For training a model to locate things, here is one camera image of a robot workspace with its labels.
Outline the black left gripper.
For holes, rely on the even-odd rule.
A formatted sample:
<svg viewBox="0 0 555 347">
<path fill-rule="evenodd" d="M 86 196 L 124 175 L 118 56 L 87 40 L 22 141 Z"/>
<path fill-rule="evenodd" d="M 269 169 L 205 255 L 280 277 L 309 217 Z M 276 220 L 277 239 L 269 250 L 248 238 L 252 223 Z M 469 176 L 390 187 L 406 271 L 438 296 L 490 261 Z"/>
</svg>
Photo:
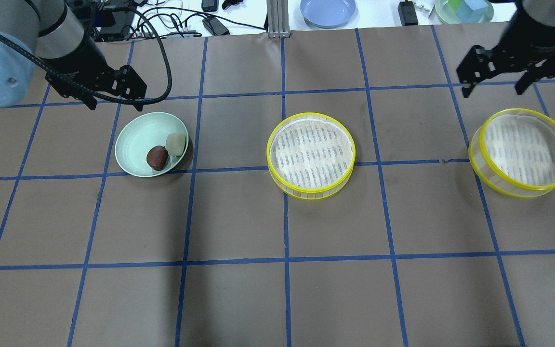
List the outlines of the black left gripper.
<svg viewBox="0 0 555 347">
<path fill-rule="evenodd" d="M 146 82 L 132 66 L 127 64 L 112 68 L 94 41 L 82 41 L 68 55 L 46 59 L 45 62 L 66 79 L 93 92 L 104 92 L 133 101 L 145 98 L 147 92 Z M 81 101 L 90 110 L 97 107 L 93 95 L 84 94 Z"/>
</svg>

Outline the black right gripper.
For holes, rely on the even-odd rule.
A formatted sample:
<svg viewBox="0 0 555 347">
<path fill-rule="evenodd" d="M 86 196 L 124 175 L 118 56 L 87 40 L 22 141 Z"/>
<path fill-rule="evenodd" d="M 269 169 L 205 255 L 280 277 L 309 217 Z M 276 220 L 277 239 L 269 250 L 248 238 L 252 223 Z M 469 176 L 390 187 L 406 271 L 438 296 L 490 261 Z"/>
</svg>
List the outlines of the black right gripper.
<svg viewBox="0 0 555 347">
<path fill-rule="evenodd" d="M 456 68 L 461 92 L 469 98 L 480 83 L 503 73 L 523 73 L 515 84 L 521 96 L 540 79 L 555 77 L 555 10 L 517 10 L 491 49 L 474 45 Z"/>
</svg>

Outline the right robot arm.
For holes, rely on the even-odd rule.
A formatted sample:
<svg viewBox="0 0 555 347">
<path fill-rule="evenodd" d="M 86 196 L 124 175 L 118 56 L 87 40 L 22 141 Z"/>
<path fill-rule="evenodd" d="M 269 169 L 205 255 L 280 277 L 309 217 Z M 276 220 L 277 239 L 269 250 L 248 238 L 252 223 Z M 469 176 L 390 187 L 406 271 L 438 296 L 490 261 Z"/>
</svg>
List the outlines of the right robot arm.
<svg viewBox="0 0 555 347">
<path fill-rule="evenodd" d="M 472 46 L 456 69 L 461 93 L 469 97 L 483 81 L 521 73 L 515 92 L 555 78 L 555 0 L 518 0 L 499 42 L 491 49 Z"/>
</svg>

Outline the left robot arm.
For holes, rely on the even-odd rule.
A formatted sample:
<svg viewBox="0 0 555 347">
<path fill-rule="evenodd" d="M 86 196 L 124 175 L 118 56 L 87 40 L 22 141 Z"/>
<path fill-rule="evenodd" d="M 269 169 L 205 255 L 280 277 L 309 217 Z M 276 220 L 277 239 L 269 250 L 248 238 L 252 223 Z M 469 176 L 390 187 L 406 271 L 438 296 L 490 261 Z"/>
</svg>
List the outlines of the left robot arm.
<svg viewBox="0 0 555 347">
<path fill-rule="evenodd" d="M 114 69 L 67 0 L 0 0 L 0 108 L 25 98 L 36 64 L 16 48 L 43 61 L 45 79 L 60 97 L 95 109 L 95 93 L 141 100 L 147 85 L 129 65 Z"/>
</svg>

